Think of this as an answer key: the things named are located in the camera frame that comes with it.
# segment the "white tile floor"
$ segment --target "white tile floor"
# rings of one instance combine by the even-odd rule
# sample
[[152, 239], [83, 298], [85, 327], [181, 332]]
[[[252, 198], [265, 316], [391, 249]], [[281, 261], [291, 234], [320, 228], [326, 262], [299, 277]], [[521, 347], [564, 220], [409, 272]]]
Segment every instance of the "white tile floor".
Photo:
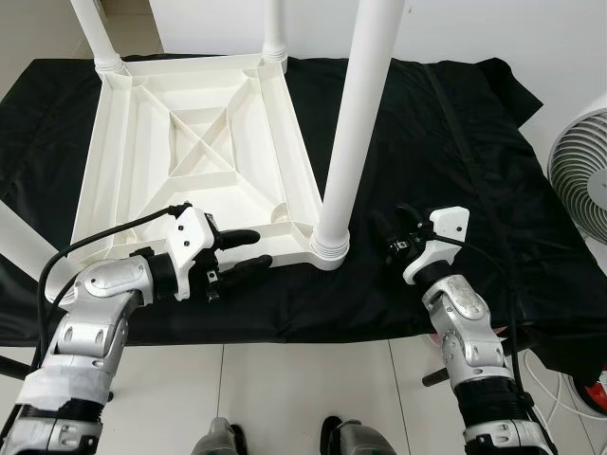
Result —
[[[161, 52], [162, 44], [151, 14], [110, 14], [105, 28], [114, 49], [124, 57], [127, 55], [150, 55]], [[73, 55], [76, 59], [92, 59], [88, 42], [81, 41]]]
[[[28, 361], [30, 349], [0, 348]], [[357, 418], [377, 428], [399, 455], [464, 454], [464, 428], [448, 383], [421, 384], [440, 367], [426, 337], [341, 345], [212, 345], [127, 348], [103, 413], [101, 455], [189, 454], [216, 415], [248, 433], [251, 455], [316, 455], [324, 417]], [[553, 401], [525, 386], [548, 415]], [[557, 375], [536, 356], [530, 366], [556, 394]], [[0, 419], [20, 381], [0, 377]], [[574, 406], [562, 385], [563, 403]], [[607, 422], [559, 409], [550, 429], [561, 454], [599, 455]]]

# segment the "fan grille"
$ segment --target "fan grille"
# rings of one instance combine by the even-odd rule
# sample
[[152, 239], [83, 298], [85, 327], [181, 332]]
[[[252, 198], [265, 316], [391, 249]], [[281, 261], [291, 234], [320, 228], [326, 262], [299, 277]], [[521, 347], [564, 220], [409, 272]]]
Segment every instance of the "fan grille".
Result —
[[607, 244], [607, 109], [577, 120], [557, 139], [549, 177], [571, 218]]

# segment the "white wall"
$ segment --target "white wall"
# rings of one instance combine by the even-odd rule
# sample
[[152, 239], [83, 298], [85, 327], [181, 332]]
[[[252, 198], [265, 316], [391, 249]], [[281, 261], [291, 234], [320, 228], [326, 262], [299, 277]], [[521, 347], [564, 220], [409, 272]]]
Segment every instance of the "white wall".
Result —
[[82, 39], [69, 0], [0, 0], [0, 100], [33, 59], [69, 58]]
[[[285, 0], [289, 54], [346, 57], [356, 0]], [[151, 0], [166, 52], [258, 52], [263, 0]], [[409, 0], [395, 57], [478, 62], [497, 56], [545, 107], [523, 128], [545, 168], [561, 129], [607, 104], [605, 0]]]

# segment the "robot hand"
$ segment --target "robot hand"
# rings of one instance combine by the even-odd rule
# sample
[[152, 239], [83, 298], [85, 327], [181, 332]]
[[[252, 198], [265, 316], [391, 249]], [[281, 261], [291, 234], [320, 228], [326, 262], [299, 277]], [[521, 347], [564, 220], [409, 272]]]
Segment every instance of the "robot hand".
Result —
[[1, 455], [95, 453], [101, 412], [126, 343], [130, 315], [160, 298], [187, 299], [191, 282], [201, 285], [207, 301], [217, 300], [223, 288], [272, 263], [270, 256], [260, 256], [220, 272], [218, 249], [254, 244], [260, 235], [252, 230], [219, 231], [211, 215], [190, 204], [166, 213], [176, 218], [167, 235], [167, 252], [156, 255], [143, 248], [126, 259], [92, 264], [78, 275], [74, 299], [62, 304], [68, 314], [41, 368], [24, 381], [17, 399], [21, 408], [15, 408], [19, 413]]
[[521, 392], [506, 363], [487, 304], [451, 268], [465, 245], [469, 211], [438, 209], [423, 218], [399, 204], [396, 215], [401, 229], [378, 212], [372, 214], [372, 229], [386, 264], [422, 291], [466, 425], [466, 453], [556, 455], [534, 419], [530, 396]]

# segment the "black fabric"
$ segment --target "black fabric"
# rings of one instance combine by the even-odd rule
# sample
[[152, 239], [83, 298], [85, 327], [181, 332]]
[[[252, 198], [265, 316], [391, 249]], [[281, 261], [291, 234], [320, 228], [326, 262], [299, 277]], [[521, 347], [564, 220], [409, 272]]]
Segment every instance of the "black fabric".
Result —
[[[346, 66], [290, 59], [285, 76], [321, 193]], [[470, 210], [468, 240], [510, 272], [521, 324], [541, 334], [538, 352], [566, 373], [598, 371], [607, 360], [607, 279], [517, 130], [540, 102], [495, 59], [429, 68], [434, 84], [424, 65], [392, 62], [342, 267], [272, 269], [212, 304], [196, 294], [160, 301], [132, 316], [131, 343], [351, 342], [430, 332], [418, 291], [384, 273], [367, 216], [398, 202], [461, 205]], [[34, 61], [0, 103], [0, 197], [58, 248], [69, 242], [100, 86], [91, 62]], [[0, 344], [31, 345], [35, 282], [0, 259]], [[506, 325], [499, 273], [467, 249], [454, 266], [486, 299], [493, 324]], [[575, 352], [561, 333], [591, 333], [595, 351], [559, 362], [550, 348], [556, 339], [559, 355], [563, 346], [565, 355]]]

